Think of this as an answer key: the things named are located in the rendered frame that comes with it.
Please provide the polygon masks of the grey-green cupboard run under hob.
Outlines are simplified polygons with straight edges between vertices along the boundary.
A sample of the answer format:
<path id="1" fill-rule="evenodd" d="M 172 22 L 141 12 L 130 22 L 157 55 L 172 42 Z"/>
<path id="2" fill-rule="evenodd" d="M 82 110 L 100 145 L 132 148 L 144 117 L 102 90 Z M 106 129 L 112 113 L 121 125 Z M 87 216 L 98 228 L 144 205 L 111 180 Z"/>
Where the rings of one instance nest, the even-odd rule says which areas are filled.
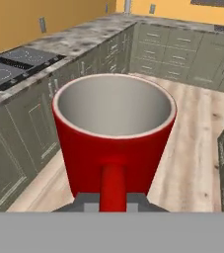
<path id="1" fill-rule="evenodd" d="M 65 58 L 0 91 L 0 211 L 6 211 L 59 150 L 51 111 L 67 82 L 103 72 L 126 73 L 134 26 L 77 26 L 25 47 Z"/>

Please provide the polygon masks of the black hob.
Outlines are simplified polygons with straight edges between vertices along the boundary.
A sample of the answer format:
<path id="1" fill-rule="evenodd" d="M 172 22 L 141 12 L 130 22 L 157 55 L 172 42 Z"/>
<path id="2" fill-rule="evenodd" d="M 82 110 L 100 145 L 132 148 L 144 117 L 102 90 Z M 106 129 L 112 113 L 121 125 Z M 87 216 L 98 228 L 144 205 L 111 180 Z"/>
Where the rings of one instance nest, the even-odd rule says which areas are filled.
<path id="1" fill-rule="evenodd" d="M 65 55 L 19 46 L 0 53 L 0 91 L 6 91 L 65 58 Z"/>

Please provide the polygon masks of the dark window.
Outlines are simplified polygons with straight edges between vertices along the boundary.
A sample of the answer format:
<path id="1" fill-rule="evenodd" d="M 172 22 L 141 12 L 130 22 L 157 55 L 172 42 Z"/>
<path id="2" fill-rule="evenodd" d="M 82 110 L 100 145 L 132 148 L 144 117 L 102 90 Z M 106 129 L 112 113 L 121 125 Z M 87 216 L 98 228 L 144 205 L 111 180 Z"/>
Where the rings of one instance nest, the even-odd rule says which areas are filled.
<path id="1" fill-rule="evenodd" d="M 211 6 L 211 7 L 223 7 L 224 0 L 190 0 L 192 5 Z"/>

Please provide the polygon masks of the red mug with white inside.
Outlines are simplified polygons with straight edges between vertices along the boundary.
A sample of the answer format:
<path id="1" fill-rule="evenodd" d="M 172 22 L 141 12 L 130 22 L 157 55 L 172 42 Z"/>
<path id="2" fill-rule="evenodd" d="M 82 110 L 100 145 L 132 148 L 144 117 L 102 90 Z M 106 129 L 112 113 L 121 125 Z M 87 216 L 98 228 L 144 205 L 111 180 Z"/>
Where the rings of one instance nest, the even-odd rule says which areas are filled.
<path id="1" fill-rule="evenodd" d="M 178 111 L 166 89 L 93 74 L 65 84 L 51 107 L 73 196 L 98 194 L 101 211 L 125 211 L 129 193 L 148 194 Z"/>

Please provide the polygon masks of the grey-green cupboard run with drawers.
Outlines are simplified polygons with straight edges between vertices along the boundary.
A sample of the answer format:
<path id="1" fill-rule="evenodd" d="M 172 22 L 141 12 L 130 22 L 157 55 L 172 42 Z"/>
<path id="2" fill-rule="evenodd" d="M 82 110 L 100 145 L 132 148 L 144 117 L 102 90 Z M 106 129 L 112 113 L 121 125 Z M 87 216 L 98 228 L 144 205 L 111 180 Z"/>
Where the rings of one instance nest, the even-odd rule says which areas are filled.
<path id="1" fill-rule="evenodd" d="M 134 30 L 130 70 L 224 92 L 224 33 L 141 22 Z"/>

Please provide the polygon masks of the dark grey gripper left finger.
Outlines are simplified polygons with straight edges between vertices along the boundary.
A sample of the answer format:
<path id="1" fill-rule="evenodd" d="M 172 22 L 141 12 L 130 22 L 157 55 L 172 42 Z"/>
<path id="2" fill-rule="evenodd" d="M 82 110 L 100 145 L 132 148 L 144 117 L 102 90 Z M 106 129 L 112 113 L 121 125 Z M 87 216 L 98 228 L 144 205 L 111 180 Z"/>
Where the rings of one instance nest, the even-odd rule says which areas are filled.
<path id="1" fill-rule="evenodd" d="M 98 193 L 80 193 L 74 201 L 57 211 L 65 212 L 98 212 L 100 208 L 100 195 Z"/>

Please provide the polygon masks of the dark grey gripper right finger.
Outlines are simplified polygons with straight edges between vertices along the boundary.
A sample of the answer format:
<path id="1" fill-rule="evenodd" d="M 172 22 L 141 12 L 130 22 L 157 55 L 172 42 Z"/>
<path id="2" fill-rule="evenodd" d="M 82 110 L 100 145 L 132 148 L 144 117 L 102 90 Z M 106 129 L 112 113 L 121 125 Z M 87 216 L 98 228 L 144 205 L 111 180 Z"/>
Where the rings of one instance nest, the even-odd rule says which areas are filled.
<path id="1" fill-rule="evenodd" d="M 126 211 L 127 212 L 145 212 L 145 211 L 162 212 L 162 211 L 165 211 L 165 209 L 150 203 L 147 197 L 143 193 L 128 193 Z"/>

